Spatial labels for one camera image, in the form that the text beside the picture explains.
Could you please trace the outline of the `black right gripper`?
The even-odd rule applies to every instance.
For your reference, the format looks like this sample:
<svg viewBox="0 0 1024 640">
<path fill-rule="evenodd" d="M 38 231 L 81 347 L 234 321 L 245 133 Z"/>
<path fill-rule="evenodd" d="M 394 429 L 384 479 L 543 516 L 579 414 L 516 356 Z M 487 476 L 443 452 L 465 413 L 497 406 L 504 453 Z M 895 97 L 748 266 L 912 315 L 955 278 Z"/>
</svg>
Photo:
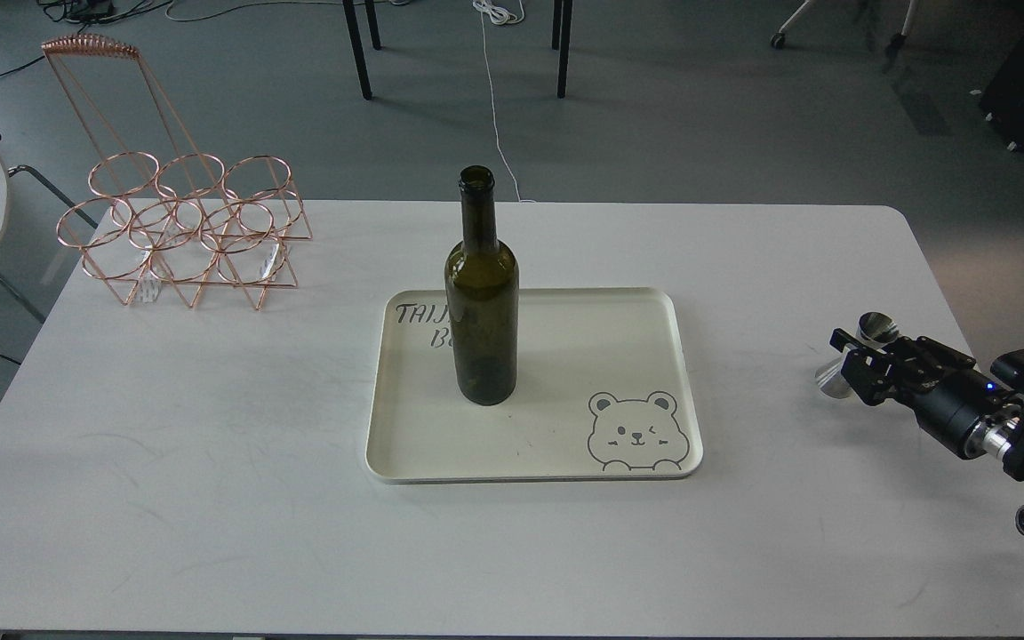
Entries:
<svg viewBox="0 0 1024 640">
<path fill-rule="evenodd" d="M 1011 392 L 988 380 L 976 361 L 936 340 L 899 339 L 897 327 L 868 335 L 831 332 L 841 353 L 830 364 L 865 406 L 897 401 L 913 410 L 918 425 L 963 460 L 985 454 L 985 433 L 1011 417 Z M 855 348 L 873 351 L 853 351 Z M 885 353 L 878 352 L 885 348 Z"/>
</svg>

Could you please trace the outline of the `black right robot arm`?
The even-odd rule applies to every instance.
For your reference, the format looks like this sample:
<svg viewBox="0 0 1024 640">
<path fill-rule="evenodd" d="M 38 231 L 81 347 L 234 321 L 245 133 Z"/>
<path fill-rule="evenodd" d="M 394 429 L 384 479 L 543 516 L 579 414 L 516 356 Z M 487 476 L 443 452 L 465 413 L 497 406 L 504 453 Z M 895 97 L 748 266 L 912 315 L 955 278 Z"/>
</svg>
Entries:
<svg viewBox="0 0 1024 640">
<path fill-rule="evenodd" d="M 1024 348 L 983 374 L 971 356 L 925 336 L 873 346 L 838 328 L 829 344 L 863 404 L 906 406 L 919 428 L 957 458 L 991 455 L 1008 477 L 1024 481 Z M 1024 507 L 1015 525 L 1024 536 Z"/>
</svg>

